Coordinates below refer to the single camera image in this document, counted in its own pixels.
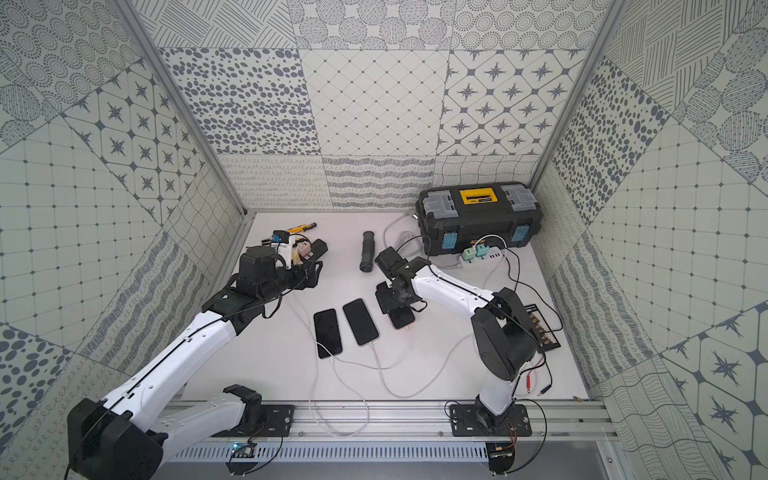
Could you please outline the pink case phone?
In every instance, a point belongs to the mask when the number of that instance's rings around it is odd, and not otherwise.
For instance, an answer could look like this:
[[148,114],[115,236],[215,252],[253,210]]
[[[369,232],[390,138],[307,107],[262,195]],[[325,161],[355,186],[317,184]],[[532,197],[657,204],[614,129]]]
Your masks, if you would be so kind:
[[410,307],[398,307],[388,313],[390,321],[396,330],[405,328],[415,321],[414,311]]

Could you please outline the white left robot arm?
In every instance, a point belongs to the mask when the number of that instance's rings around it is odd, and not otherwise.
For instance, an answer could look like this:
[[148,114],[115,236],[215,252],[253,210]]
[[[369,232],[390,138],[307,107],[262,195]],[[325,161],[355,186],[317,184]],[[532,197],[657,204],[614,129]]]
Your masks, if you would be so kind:
[[240,384],[171,416],[163,410],[179,389],[270,303],[317,285],[327,244],[301,240],[298,263],[289,245],[249,247],[224,288],[138,373],[99,401],[81,400],[68,414],[68,473],[87,479],[149,479],[187,447],[216,435],[254,436],[272,415],[261,395]]

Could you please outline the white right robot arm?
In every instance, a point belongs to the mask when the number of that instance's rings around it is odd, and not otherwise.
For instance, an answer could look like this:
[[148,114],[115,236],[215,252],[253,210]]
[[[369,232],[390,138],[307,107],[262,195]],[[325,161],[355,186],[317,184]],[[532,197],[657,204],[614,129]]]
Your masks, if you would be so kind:
[[379,269],[389,284],[380,303],[385,314],[416,303],[439,304],[467,320],[477,353],[487,370],[476,397],[478,419],[499,423],[515,403],[523,375],[544,357],[542,339],[517,293],[491,291],[456,279],[423,258],[401,260]]

